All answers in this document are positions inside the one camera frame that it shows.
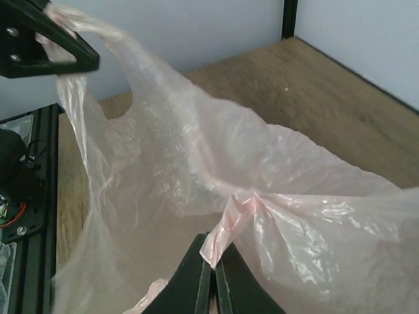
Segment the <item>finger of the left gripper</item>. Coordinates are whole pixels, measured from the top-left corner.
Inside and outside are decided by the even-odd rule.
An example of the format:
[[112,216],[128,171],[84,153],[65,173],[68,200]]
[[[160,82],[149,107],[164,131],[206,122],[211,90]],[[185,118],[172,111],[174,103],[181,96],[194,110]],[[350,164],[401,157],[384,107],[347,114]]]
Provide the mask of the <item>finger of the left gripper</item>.
[[[8,79],[88,73],[99,68],[99,54],[78,34],[46,14],[50,1],[1,1],[1,76]],[[57,44],[69,61],[51,61],[39,42]]]

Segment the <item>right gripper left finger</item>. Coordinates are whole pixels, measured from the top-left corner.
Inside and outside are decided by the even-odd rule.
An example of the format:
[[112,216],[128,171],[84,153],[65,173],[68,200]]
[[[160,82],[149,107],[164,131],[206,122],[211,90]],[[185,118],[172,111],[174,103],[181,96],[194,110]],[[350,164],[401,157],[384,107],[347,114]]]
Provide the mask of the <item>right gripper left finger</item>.
[[205,238],[205,234],[194,238],[173,277],[145,313],[210,312],[211,268],[200,255]]

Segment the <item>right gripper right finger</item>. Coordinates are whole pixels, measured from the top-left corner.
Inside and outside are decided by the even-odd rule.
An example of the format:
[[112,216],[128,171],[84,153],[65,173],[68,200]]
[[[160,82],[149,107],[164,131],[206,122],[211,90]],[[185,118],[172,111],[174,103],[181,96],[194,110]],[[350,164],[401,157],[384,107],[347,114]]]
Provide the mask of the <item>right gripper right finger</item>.
[[215,269],[219,313],[284,313],[259,284],[234,244]]

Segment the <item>pink plastic trash bag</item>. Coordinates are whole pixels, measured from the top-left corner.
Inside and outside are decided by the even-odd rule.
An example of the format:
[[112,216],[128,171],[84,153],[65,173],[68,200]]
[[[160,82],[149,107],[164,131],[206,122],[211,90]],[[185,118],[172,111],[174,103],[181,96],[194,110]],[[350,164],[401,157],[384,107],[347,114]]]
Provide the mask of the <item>pink plastic trash bag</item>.
[[55,313],[145,311],[191,239],[214,268],[239,248],[287,313],[417,313],[418,190],[352,166],[210,96],[126,32],[77,9],[46,15],[100,37],[133,92],[107,118],[83,74],[57,79],[90,210],[55,278]]

